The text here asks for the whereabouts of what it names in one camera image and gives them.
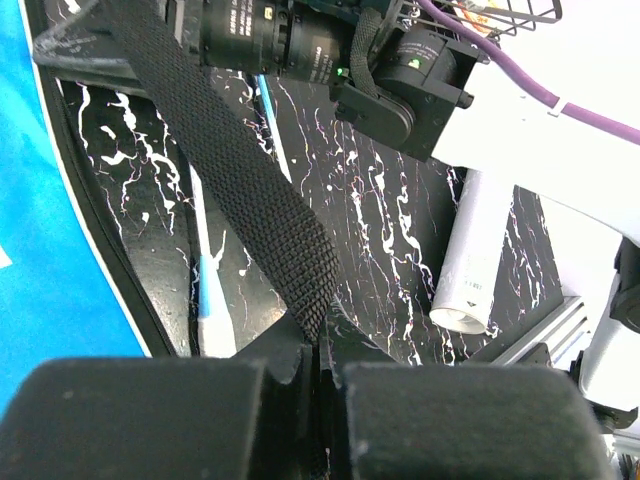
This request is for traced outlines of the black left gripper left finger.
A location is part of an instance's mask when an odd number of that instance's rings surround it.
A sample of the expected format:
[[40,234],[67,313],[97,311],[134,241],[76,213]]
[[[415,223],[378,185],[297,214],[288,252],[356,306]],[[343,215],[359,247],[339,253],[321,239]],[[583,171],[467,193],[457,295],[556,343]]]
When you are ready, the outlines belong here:
[[248,479],[307,479],[313,347],[285,315],[239,353],[258,368],[251,395]]

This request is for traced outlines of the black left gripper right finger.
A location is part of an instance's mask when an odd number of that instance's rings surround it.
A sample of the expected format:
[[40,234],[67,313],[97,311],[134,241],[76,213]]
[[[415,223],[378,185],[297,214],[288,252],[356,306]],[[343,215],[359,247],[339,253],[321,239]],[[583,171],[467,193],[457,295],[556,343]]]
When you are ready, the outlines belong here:
[[320,415],[328,461],[326,479],[350,479],[343,371],[348,364],[361,362],[397,363],[349,320],[328,320],[320,338]]

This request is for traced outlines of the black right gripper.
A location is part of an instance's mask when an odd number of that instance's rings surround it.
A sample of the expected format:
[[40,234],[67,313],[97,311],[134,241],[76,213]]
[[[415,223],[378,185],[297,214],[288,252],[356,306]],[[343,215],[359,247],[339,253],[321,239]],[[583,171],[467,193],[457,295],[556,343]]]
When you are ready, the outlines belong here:
[[135,80],[177,45],[198,59],[203,22],[202,1],[84,1],[36,35],[32,58],[64,80]]

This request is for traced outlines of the blue badminton racket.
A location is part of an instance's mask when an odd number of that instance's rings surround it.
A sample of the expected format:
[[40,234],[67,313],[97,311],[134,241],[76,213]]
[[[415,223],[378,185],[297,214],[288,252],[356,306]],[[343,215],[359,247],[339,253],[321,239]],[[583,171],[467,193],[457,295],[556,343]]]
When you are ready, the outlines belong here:
[[289,182],[292,182],[289,165],[287,162],[286,154],[282,144],[282,139],[280,136],[278,125],[277,125],[277,119],[276,119],[274,107],[271,101],[268,82],[264,75],[258,75],[256,77],[256,80],[257,80],[258,88],[260,91],[260,96],[261,96],[262,105],[263,105],[265,116],[266,116],[266,121],[272,136],[272,143],[273,143],[275,158],[279,164],[281,173],[285,176],[285,178]]
[[211,253],[202,181],[189,167],[199,246],[197,333],[200,355],[231,358],[237,353],[233,322],[220,283],[220,260]]

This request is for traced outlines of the white shuttlecock tube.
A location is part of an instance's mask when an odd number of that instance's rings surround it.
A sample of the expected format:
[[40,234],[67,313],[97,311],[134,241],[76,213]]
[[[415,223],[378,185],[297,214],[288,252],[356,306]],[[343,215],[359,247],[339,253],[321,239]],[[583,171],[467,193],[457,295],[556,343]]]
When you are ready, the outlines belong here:
[[468,170],[429,318],[463,334],[487,330],[514,186]]

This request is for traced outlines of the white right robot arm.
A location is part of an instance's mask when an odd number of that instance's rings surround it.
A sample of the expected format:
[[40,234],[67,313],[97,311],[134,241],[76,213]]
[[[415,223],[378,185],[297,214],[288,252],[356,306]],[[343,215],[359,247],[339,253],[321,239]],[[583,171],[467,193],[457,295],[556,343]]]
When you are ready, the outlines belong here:
[[306,337],[338,285],[338,257],[311,209],[212,88],[213,68],[327,87],[339,121],[420,161],[508,179],[639,242],[639,217],[597,208],[541,177],[544,155],[584,161],[639,155],[639,130],[564,101],[447,1],[91,1],[39,33],[36,64],[153,100],[178,145]]

